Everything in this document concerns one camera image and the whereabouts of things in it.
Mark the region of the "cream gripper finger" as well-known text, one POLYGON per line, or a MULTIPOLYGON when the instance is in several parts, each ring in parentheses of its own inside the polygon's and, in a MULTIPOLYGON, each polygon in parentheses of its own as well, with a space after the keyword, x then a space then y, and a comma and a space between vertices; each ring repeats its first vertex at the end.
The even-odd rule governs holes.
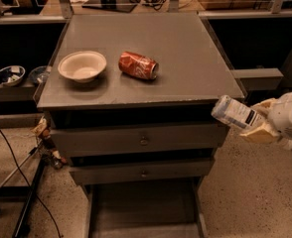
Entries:
POLYGON ((239 136, 249 143, 270 144, 280 138, 277 130, 268 122, 256 122, 249 128, 243 129, 239 136))
POLYGON ((269 98, 252 105, 251 109, 257 111, 261 115, 267 115, 275 102, 276 102, 275 98, 269 98))

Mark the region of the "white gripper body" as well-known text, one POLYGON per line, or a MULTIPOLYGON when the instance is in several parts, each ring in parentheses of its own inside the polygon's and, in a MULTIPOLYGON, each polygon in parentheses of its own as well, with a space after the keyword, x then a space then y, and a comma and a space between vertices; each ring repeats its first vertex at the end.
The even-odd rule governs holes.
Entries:
POLYGON ((292 140, 292 92, 272 103, 267 119, 282 137, 292 140))

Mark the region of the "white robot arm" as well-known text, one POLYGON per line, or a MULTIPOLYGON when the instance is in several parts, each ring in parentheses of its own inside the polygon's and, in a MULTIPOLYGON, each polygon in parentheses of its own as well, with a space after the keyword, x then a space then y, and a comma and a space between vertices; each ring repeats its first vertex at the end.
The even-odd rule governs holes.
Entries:
POLYGON ((270 98, 252 106, 265 121, 252 129, 243 130, 239 136, 247 142, 279 143, 292 148, 292 92, 279 98, 270 98))

